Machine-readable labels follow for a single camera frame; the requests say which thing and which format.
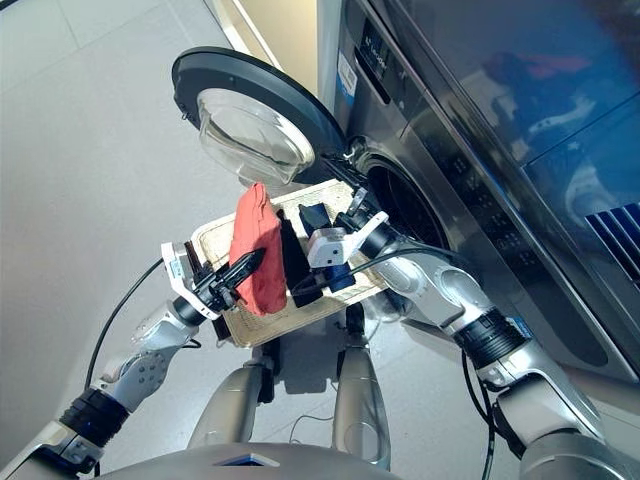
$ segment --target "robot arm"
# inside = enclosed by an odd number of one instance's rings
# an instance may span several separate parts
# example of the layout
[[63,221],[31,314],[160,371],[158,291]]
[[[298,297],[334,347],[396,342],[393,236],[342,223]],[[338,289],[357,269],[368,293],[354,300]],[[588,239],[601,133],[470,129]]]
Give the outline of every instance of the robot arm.
[[256,250],[213,272],[207,266],[193,268],[199,263],[179,244],[165,244],[162,251],[174,290],[188,289],[191,295],[162,303],[143,320],[128,350],[108,361],[102,375],[60,419],[45,426],[0,472],[0,479],[74,478],[78,472],[88,473],[129,415],[160,388],[176,352],[198,333],[203,321],[234,306],[235,287],[264,257],[263,249]]
[[[349,166],[334,167],[339,178],[345,170]],[[354,200],[336,219],[344,230],[338,235],[314,232],[309,263],[326,266],[327,252],[342,252],[339,244],[354,235],[346,232],[367,232],[365,239],[359,238],[358,248],[369,258],[416,247],[380,221],[386,215],[381,215],[362,179],[353,181],[357,173],[349,174],[341,179],[356,190]],[[468,272],[445,256],[426,251],[399,255],[372,268],[393,291],[411,300],[429,323],[451,337],[472,360],[485,387],[498,393],[493,407],[496,422],[512,451],[518,456],[524,453],[523,477],[543,472],[560,478],[562,472],[575,475],[591,469],[597,478],[609,478],[611,472],[626,478],[625,468],[605,445],[601,420],[591,402],[535,339],[523,335],[496,308]]]

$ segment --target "red towel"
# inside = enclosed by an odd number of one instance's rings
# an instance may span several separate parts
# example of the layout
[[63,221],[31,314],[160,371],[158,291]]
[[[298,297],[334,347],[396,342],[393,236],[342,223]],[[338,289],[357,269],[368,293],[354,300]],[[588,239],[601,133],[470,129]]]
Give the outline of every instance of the red towel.
[[257,248],[266,249],[262,263],[237,290],[246,309],[263,316],[282,310],[287,304],[287,293],[280,219],[273,213],[269,195],[261,183],[254,183],[238,201],[229,263],[233,265],[242,255]]

